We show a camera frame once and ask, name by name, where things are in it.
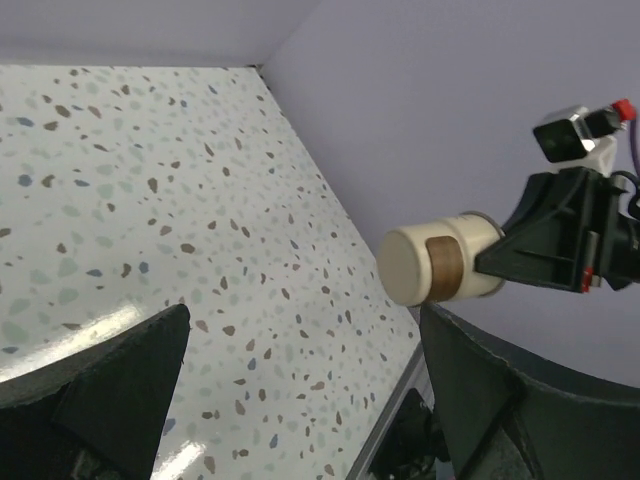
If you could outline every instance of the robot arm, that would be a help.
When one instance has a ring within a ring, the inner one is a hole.
[[[635,115],[621,100],[546,117],[533,133],[550,171],[529,177],[502,227],[467,212],[385,235],[377,262],[388,295],[413,306],[491,295],[506,280],[576,293],[602,279],[614,290],[640,282],[638,180],[612,172],[613,135]],[[629,216],[619,213],[625,179],[635,188]]]

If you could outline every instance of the purple wall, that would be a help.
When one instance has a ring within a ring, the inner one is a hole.
[[[504,221],[546,168],[531,127],[574,103],[640,103],[635,0],[323,0],[268,83],[375,249],[399,224]],[[619,168],[629,168],[621,149]],[[587,373],[640,386],[640,290],[510,285],[449,307]]]
[[[319,0],[0,0],[0,61],[262,63]]]

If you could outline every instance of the cylindrical object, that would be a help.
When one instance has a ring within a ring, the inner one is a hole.
[[[490,295],[504,280],[475,272],[474,259],[502,235],[476,212],[396,228],[378,250],[380,280],[387,295],[406,306]]]

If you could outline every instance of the black mount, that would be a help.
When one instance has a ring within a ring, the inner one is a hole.
[[[629,213],[640,218],[637,180],[584,167],[529,177],[504,238],[476,256],[475,270],[571,292],[607,280],[614,290],[640,281],[640,222],[618,212],[626,177],[636,186]]]

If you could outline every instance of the terrazzo surface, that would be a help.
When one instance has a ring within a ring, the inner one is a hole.
[[[254,70],[0,66],[0,381],[178,302],[156,480],[344,478],[418,341]]]

